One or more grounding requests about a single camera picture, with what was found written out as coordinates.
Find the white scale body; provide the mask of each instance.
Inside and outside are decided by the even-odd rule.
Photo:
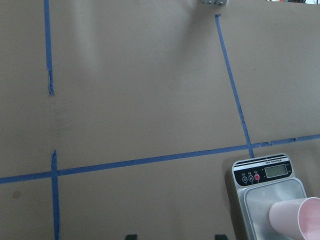
[[[290,158],[281,153],[237,161],[232,176],[248,240],[292,240],[277,233],[269,211],[280,201],[306,198]]]

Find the metal bracket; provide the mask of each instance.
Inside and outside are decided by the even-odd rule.
[[[202,3],[203,4],[206,4],[206,5],[226,5],[227,3],[227,0],[202,0]]]

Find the stain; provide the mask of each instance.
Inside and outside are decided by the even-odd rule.
[[[21,192],[19,190],[14,191],[12,194],[13,199],[19,199],[21,197]]]

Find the blue tape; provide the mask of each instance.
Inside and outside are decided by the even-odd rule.
[[[150,163],[157,163],[157,162],[177,160],[177,159],[193,158],[193,157],[228,153],[228,152],[247,150],[247,149],[248,149],[247,145],[239,145],[239,146],[223,147],[223,148],[218,148],[213,150],[194,151],[194,152],[186,152],[186,153],[179,153],[179,154],[172,154],[172,155],[165,155],[165,156],[141,158],[141,159],[128,160],[128,161],[119,161],[119,162],[112,162],[112,163],[106,163],[106,164],[59,170],[58,175],[64,176],[64,175],[71,175],[71,174],[80,174],[80,173],[87,173],[87,172],[93,172],[93,171],[99,171],[99,170],[115,169],[115,168],[121,168],[121,167],[150,164]]]
[[[215,24],[216,24],[216,28],[217,28],[218,35],[219,35],[219,40],[220,40],[220,44],[221,44],[221,48],[222,48],[222,52],[223,52],[223,56],[224,56],[224,61],[225,61],[225,65],[226,65],[226,69],[227,69],[228,75],[229,75],[229,79],[230,79],[230,83],[231,83],[231,87],[232,87],[232,91],[233,91],[236,107],[238,109],[238,113],[239,113],[239,116],[240,116],[240,119],[241,119],[241,125],[242,125],[242,129],[243,129],[243,132],[244,132],[246,144],[248,145],[248,150],[249,150],[249,153],[250,153],[250,157],[254,158],[255,155],[254,155],[253,147],[252,147],[252,144],[251,144],[249,132],[248,132],[248,129],[247,129],[245,116],[244,116],[242,108],[241,108],[240,99],[239,99],[239,96],[238,96],[238,92],[237,92],[234,76],[233,76],[233,73],[232,73],[232,70],[231,70],[231,65],[230,65],[230,61],[229,61],[229,57],[228,57],[228,53],[227,53],[224,37],[222,35],[222,31],[221,31],[221,27],[220,27],[219,16],[220,16],[220,14],[215,15]]]
[[[9,176],[9,177],[0,178],[0,184],[10,184],[10,183],[24,182],[24,181],[30,181],[30,180],[36,180],[36,179],[46,179],[50,177],[51,177],[51,172],[49,171],[19,175],[19,176]]]
[[[44,4],[44,30],[45,30],[45,53],[46,53],[46,69],[48,71],[48,89],[49,95],[54,92],[54,78],[52,69],[52,48],[51,48],[51,29],[50,29],[50,4],[49,0],[43,0]]]
[[[58,170],[57,170],[57,151],[56,150],[53,151],[51,156],[51,184],[52,184],[54,240],[59,240],[60,207],[59,207],[59,188],[58,188]]]
[[[286,139],[274,140],[270,142],[258,142],[258,143],[251,144],[251,147],[253,149],[257,149],[257,148],[270,147],[274,145],[283,145],[283,144],[290,144],[295,142],[311,141],[316,139],[320,139],[320,134],[286,138]],[[169,161],[169,160],[193,158],[193,157],[200,157],[205,155],[229,153],[229,152],[236,152],[236,151],[247,150],[247,149],[248,149],[247,145],[238,145],[238,146],[222,147],[222,148],[217,148],[213,150],[194,151],[194,152],[186,152],[186,153],[179,153],[179,154],[172,154],[172,155],[165,155],[165,156],[141,158],[141,159],[128,160],[128,161],[112,162],[112,163],[99,164],[99,165],[93,165],[93,166],[75,167],[75,168],[69,168],[64,170],[57,170],[57,152],[54,151],[52,153],[51,172],[49,171],[49,172],[40,172],[40,173],[33,173],[33,174],[26,174],[26,175],[2,177],[0,178],[0,184],[9,184],[9,183],[37,180],[37,179],[52,178],[54,180],[53,183],[55,183],[54,193],[56,193],[55,200],[53,202],[57,204],[57,208],[55,209],[58,209],[57,213],[59,213],[58,176],[80,174],[80,173],[86,173],[86,172],[121,168],[121,167],[148,164],[148,163],[157,163],[157,162],[163,162],[163,161]]]
[[[320,139],[320,134],[315,135],[309,135],[309,136],[301,136],[301,137],[293,137],[293,138],[286,138],[281,140],[274,140],[269,142],[259,142],[252,144],[252,147],[255,148],[263,148],[263,147],[270,147],[275,145],[283,145],[283,144],[291,144],[296,142],[304,142],[304,141],[310,141]]]

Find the scale control panel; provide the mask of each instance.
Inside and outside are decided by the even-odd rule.
[[[290,177],[293,170],[288,156],[279,154],[237,161],[232,171],[236,182],[248,187]]]

